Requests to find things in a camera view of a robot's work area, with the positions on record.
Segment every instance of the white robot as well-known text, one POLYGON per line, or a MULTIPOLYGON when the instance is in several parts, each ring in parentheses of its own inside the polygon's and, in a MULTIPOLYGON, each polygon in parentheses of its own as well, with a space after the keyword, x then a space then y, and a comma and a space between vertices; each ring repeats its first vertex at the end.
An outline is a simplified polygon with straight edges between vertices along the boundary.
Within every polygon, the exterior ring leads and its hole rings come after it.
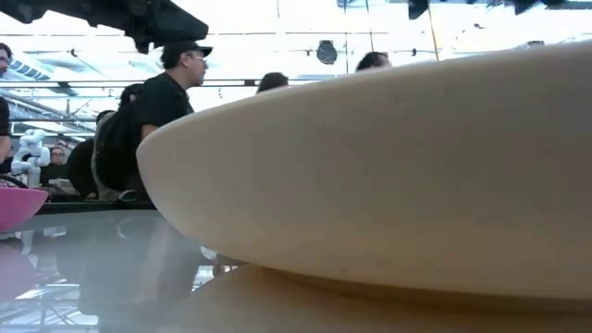
POLYGON ((30 188, 39 185, 41 167, 49 165, 50 162, 50 152, 48 148, 43 147, 43 138, 45 138, 45 131, 42 129, 25 131, 25 135, 20 137, 18 150, 10 166, 11 173, 19 176, 20 180, 30 188), (31 157, 23 161, 22 158, 27 154, 31 157))

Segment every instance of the pink bowl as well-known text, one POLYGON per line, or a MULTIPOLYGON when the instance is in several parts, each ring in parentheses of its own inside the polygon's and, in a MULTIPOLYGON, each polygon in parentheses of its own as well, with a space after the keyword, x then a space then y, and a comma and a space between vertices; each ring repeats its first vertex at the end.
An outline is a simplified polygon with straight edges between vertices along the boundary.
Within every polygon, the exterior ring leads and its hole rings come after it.
POLYGON ((0 188, 0 231, 29 220, 43 206, 47 195, 46 191, 0 188))

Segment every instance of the person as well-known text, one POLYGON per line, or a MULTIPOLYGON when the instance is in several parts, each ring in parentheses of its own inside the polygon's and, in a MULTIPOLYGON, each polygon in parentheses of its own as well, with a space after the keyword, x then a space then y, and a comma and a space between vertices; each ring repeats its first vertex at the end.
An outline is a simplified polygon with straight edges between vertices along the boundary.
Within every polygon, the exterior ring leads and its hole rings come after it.
MULTIPOLYGON (((119 103, 120 107, 122 105, 129 104, 135 98, 135 94, 129 93, 129 92, 130 91, 127 90, 127 88, 124 89, 123 93, 121 94, 121 99, 120 99, 121 102, 119 103)), ((91 176, 92 176, 92 180, 94 182, 94 186, 97 190, 98 199, 103 200, 103 201, 115 201, 115 200, 117 200, 117 197, 119 196, 119 192, 106 187, 96 174, 97 138, 99 136, 99 133, 101 132, 101 127, 115 113, 116 113, 116 111, 114 111, 114 110, 105 110, 96 116, 96 128, 94 131, 94 138, 91 139, 92 140, 92 153, 91 153, 91 161, 89 162, 89 166, 91 168, 91 176)))
POLYGON ((66 153, 64 149, 59 146, 54 146, 51 149, 51 161, 48 166, 41 167, 41 175, 39 182, 42 186, 47 186, 49 180, 52 179, 67 179, 68 169, 66 167, 66 153))
MULTIPOLYGON (((8 71, 12 51, 5 43, 0 43, 0 78, 8 71)), ((10 109, 8 102, 0 97, 0 163, 4 162, 10 150, 10 109)))
POLYGON ((121 96, 119 97, 119 107, 128 105, 135 101, 138 95, 140 94, 141 90, 141 83, 134 83, 127 86, 121 93, 121 96))
MULTIPOLYGON (((132 94, 130 93, 126 94, 126 103, 129 103, 129 100, 133 98, 131 96, 132 94)), ((97 132, 100 130, 104 120, 106 121, 113 114, 115 114, 115 111, 105 110, 96 116, 97 132)), ((95 176, 93 164, 96 150, 95 138, 79 143, 70 153, 67 163, 68 180, 84 199, 116 200, 117 194, 115 194, 115 198, 113 199, 108 198, 108 194, 105 193, 108 193, 109 189, 106 189, 103 183, 98 181, 95 176)))
POLYGON ((261 79, 257 93, 288 86, 288 77, 279 72, 267 73, 261 79))
MULTIPOLYGON (((159 127, 193 112, 186 91, 204 83, 207 70, 205 58, 211 52, 212 47, 201 47, 196 42, 165 45, 161 56, 165 72, 143 84, 142 93, 129 111, 131 147, 134 151, 159 127)), ((125 188, 136 191, 139 200, 149 200, 135 154, 131 165, 125 188)))
POLYGON ((389 68, 392 67, 389 60, 389 54, 383 52, 368 52, 355 69, 356 72, 370 68, 389 68))
POLYGON ((14 150, 12 145, 8 147, 8 153, 4 162, 0 161, 0 175, 8 175, 12 170, 12 161, 14 160, 14 150))

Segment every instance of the black t-shirt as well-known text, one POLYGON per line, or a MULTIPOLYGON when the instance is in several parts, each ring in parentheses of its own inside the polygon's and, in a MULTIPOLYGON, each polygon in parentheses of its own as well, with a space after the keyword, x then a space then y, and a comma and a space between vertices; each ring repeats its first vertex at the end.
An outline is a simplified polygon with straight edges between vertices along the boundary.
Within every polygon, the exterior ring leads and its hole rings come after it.
POLYGON ((48 166, 41 167, 39 182, 42 185, 47 186, 49 184, 49 180, 53 179, 68 179, 68 169, 66 165, 50 164, 48 166))
MULTIPOLYGON (((147 80, 142 86, 142 93, 133 102, 133 108, 129 113, 132 146, 138 147, 140 145, 142 126, 165 126, 190 113, 193 113, 193 109, 189 103, 189 96, 168 74, 163 73, 147 80)), ((128 188, 143 191, 137 160, 134 166, 135 169, 131 172, 132 179, 128 188)))
POLYGON ((10 124, 8 118, 10 117, 10 109, 6 99, 0 97, 0 136, 8 136, 10 134, 10 124))

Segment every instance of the beige disc-shaped object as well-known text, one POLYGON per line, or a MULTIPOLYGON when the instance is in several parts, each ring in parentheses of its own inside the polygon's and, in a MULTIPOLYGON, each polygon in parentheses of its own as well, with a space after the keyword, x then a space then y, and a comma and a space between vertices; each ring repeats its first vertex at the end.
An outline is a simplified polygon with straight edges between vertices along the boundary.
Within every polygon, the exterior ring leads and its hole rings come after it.
POLYGON ((158 333, 589 333, 592 314, 427 306, 324 290, 244 266, 206 283, 158 333))
POLYGON ((592 43, 368 71, 222 105, 138 150, 186 236, 243 262, 592 299, 592 43))

